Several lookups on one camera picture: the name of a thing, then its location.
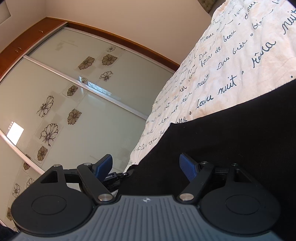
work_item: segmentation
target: blue rubber grip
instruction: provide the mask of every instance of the blue rubber grip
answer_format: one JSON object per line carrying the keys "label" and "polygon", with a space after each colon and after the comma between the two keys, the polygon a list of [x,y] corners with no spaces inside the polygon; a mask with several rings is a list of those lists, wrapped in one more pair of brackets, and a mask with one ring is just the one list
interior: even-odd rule
{"label": "blue rubber grip", "polygon": [[198,164],[191,157],[181,154],[179,158],[180,168],[186,175],[187,179],[191,182],[198,174],[196,165]]}
{"label": "blue rubber grip", "polygon": [[104,160],[102,159],[100,160],[101,163],[99,164],[99,166],[97,166],[94,174],[95,177],[99,179],[101,182],[104,181],[104,179],[109,174],[113,166],[113,159],[111,155],[108,155]]}

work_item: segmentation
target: black circular disc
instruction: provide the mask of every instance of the black circular disc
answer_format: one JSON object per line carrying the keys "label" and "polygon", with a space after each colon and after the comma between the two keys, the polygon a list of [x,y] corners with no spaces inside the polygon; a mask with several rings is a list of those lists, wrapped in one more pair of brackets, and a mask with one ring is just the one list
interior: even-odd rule
{"label": "black circular disc", "polygon": [[47,195],[37,198],[32,204],[32,209],[42,215],[54,215],[63,211],[66,206],[67,202],[62,197]]}
{"label": "black circular disc", "polygon": [[46,183],[25,190],[12,204],[14,222],[21,231],[35,236],[69,233],[90,216],[93,205],[83,193]]}
{"label": "black circular disc", "polygon": [[205,195],[203,216],[217,228],[232,234],[253,235],[269,230],[280,215],[278,201],[252,183],[232,183]]}

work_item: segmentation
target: blue pad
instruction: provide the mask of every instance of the blue pad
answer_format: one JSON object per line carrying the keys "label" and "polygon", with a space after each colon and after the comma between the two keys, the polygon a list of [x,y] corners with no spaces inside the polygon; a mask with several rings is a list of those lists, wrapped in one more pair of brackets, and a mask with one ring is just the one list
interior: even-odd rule
{"label": "blue pad", "polygon": [[179,158],[179,164],[183,173],[191,182],[198,174],[198,163],[187,154],[182,153]]}
{"label": "blue pad", "polygon": [[104,181],[113,166],[113,159],[110,154],[105,155],[96,164],[93,165],[93,173],[101,182]]}

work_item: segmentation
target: gray ribbed panel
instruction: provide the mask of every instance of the gray ribbed panel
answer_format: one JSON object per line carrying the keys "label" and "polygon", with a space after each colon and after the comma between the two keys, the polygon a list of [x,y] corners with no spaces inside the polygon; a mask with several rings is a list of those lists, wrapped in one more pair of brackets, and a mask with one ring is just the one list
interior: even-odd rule
{"label": "gray ribbed panel", "polygon": [[100,206],[80,229],[60,237],[34,237],[20,233],[13,241],[279,241],[272,232],[258,237],[235,237],[208,225],[192,205],[172,196],[122,196]]}

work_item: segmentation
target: wooden cabinet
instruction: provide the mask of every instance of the wooden cabinet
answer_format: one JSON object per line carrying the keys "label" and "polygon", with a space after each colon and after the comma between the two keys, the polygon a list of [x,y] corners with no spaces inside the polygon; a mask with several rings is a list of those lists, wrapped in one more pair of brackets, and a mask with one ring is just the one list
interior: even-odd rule
{"label": "wooden cabinet", "polygon": [[0,53],[0,78],[31,46],[65,23],[62,20],[44,18],[18,36]]}

